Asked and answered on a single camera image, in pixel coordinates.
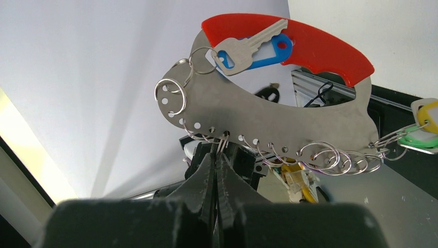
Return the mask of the silver key organiser plate with rings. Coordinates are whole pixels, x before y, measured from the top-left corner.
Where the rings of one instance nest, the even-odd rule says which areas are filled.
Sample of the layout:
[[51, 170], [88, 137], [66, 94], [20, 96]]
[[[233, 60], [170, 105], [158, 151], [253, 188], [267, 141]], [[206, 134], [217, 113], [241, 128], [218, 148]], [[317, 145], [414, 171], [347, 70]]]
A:
[[374, 67], [359, 50], [313, 26], [288, 20], [281, 33], [292, 43], [282, 65], [298, 65], [312, 73], [340, 76], [355, 91], [346, 103], [295, 107], [247, 92], [218, 67], [214, 47], [233, 37], [249, 38], [280, 19], [255, 13], [226, 13], [202, 22], [189, 58], [181, 59], [154, 89], [163, 116], [196, 140], [221, 139], [244, 145], [260, 155], [285, 157], [326, 175], [376, 171], [389, 150], [367, 108]]

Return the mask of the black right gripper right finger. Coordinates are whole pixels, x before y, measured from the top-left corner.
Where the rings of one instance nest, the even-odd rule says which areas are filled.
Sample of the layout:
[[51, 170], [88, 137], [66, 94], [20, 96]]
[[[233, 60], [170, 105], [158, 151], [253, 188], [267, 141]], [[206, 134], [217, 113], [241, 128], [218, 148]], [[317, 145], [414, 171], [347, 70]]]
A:
[[272, 203], [222, 154], [216, 161], [221, 247], [387, 247], [374, 216], [356, 204]]

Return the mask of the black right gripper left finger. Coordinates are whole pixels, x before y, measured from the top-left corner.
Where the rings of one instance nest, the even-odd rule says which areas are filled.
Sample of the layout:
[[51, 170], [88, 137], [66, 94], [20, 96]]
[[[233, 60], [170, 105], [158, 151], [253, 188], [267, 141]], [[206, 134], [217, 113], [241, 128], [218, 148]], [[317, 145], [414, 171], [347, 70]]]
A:
[[211, 247], [215, 155], [166, 197], [68, 200], [35, 247]]

